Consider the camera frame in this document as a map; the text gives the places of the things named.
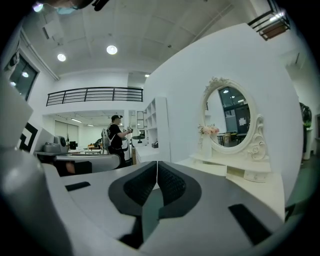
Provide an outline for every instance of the fluorescent light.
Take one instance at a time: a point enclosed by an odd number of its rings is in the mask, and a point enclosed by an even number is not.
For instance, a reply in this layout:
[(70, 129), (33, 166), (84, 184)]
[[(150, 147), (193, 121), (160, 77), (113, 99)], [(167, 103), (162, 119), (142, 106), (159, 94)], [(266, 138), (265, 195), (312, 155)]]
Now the fluorescent light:
[(79, 122), (79, 123), (82, 123), (81, 121), (78, 121), (78, 120), (73, 119), (73, 118), (71, 118), (71, 120), (76, 121), (76, 122)]
[(283, 12), (280, 12), (280, 13), (276, 14), (275, 16), (271, 17), (271, 18), (269, 19), (269, 21), (273, 22), (273, 21), (279, 19), (280, 17), (282, 17), (283, 15), (284, 15), (284, 13), (283, 13)]
[(111, 54), (111, 55), (114, 55), (118, 52), (118, 49), (117, 47), (115, 47), (114, 45), (109, 45), (107, 48), (106, 48), (106, 52), (108, 54)]
[(44, 7), (44, 5), (42, 3), (38, 3), (38, 4), (34, 5), (32, 8), (34, 9), (35, 12), (40, 12), (43, 7)]
[(61, 61), (61, 62), (64, 62), (66, 60), (66, 56), (62, 53), (58, 54), (58, 60)]

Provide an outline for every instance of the window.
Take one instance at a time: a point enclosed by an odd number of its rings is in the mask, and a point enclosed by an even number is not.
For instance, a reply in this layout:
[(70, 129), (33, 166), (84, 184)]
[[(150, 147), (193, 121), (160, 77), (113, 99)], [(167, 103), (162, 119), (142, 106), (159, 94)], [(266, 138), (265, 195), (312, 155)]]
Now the window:
[(250, 110), (245, 97), (237, 89), (228, 86), (220, 89), (219, 95), (224, 111), (226, 130), (246, 134), (250, 127)]
[(27, 101), (38, 72), (20, 55), (20, 61), (16, 65), (10, 77), (10, 84)]

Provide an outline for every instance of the black pants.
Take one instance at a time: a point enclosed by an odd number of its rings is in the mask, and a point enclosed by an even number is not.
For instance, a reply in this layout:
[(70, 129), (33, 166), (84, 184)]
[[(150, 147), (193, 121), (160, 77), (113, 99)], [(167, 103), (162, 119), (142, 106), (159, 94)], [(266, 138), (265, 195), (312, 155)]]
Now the black pants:
[(126, 167), (126, 160), (125, 160), (125, 153), (123, 151), (123, 149), (115, 149), (113, 147), (108, 147), (109, 153), (110, 154), (116, 154), (120, 157), (120, 165), (118, 166), (118, 168), (123, 168)]

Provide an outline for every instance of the black cap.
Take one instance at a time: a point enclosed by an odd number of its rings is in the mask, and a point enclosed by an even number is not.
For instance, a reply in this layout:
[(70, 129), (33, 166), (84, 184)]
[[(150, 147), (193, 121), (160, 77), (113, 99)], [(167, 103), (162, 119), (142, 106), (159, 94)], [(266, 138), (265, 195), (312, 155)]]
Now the black cap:
[(121, 119), (122, 118), (122, 115), (118, 116), (117, 114), (113, 115), (111, 117), (111, 121), (113, 122), (114, 120), (116, 120), (117, 118)]

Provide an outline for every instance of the flower vase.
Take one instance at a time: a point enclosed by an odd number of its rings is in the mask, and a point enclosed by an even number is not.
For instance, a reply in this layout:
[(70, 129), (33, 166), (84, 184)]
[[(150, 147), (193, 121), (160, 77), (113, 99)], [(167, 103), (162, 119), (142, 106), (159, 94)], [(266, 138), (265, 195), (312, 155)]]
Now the flower vase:
[(209, 134), (202, 135), (202, 148), (201, 148), (202, 156), (205, 159), (212, 158), (212, 145), (211, 145), (211, 138)]
[(211, 135), (211, 139), (219, 145), (218, 136), (216, 134)]

